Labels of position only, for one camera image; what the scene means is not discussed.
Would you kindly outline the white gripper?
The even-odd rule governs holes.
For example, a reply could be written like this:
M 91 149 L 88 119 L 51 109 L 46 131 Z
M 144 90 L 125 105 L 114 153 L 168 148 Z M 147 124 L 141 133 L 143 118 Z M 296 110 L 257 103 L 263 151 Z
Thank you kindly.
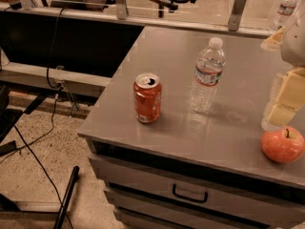
M 280 47 L 282 59 L 298 67 L 275 76 L 261 121 L 264 131 L 283 128 L 305 106 L 305 12 L 298 10 L 285 29 L 277 30 L 261 43 L 266 51 Z

